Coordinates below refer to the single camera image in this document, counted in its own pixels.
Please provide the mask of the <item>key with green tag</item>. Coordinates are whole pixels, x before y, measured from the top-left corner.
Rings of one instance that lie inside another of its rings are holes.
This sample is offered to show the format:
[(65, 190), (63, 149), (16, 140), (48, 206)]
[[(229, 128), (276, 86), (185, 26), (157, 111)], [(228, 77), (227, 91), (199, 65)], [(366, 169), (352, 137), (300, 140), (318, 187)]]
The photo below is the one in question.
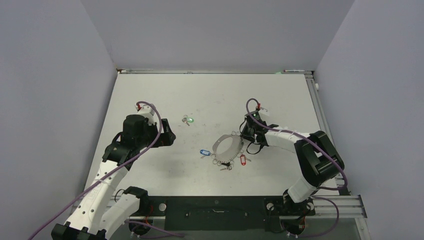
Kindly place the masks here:
[(181, 121), (185, 123), (187, 126), (190, 126), (194, 122), (194, 119), (188, 115), (184, 115)]

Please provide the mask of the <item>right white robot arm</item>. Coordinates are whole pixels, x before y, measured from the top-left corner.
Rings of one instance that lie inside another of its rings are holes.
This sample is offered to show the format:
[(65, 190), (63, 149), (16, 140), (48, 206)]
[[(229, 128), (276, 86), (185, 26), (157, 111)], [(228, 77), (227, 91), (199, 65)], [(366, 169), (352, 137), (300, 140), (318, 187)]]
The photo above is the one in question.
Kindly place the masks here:
[(297, 213), (318, 190), (338, 191), (341, 187), (323, 186), (341, 174), (345, 177), (345, 164), (328, 135), (319, 130), (299, 133), (276, 124), (266, 125), (258, 111), (247, 113), (241, 137), (263, 147), (280, 148), (297, 156), (301, 177), (283, 194), (282, 207), (289, 214)]

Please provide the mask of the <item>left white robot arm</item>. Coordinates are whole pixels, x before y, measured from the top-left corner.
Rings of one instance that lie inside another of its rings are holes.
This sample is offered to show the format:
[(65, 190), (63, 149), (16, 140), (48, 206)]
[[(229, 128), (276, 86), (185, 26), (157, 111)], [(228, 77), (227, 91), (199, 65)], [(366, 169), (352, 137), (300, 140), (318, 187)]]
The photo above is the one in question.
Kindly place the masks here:
[(149, 114), (125, 118), (122, 131), (105, 148), (91, 186), (65, 223), (53, 227), (52, 239), (107, 240), (131, 214), (143, 215), (148, 211), (148, 192), (134, 186), (124, 191), (124, 199), (115, 206), (107, 209), (107, 205), (141, 151), (174, 143), (176, 135), (168, 120), (162, 118), (160, 123), (154, 122)]

